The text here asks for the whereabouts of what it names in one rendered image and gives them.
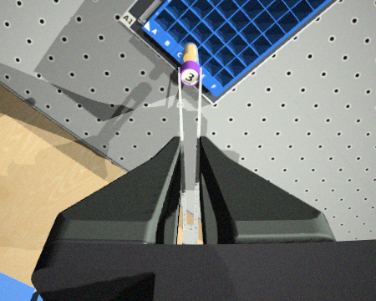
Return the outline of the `blue tube carrier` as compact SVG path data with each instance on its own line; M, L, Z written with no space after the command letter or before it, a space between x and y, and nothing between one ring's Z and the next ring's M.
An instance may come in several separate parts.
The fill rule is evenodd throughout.
M164 0L143 28L180 64L183 45L195 44L217 97L331 0L196 1Z

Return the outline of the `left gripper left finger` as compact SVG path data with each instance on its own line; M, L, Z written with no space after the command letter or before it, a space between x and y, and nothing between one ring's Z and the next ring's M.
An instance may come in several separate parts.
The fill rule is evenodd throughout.
M60 212L46 243L76 238L177 244L180 185L175 136L147 162Z

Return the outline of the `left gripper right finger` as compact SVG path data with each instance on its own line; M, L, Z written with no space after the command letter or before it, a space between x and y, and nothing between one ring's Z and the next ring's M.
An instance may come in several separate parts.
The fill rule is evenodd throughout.
M203 244L336 242L323 212L233 161L206 136L199 188Z

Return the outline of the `grey perforated base plate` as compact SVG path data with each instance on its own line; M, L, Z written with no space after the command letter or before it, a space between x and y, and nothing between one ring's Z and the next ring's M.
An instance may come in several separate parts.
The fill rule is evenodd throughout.
M178 73L121 16L135 0L0 0L0 84L129 172L180 136ZM181 85L194 216L199 92ZM339 0L215 105L201 136L376 239L376 0Z

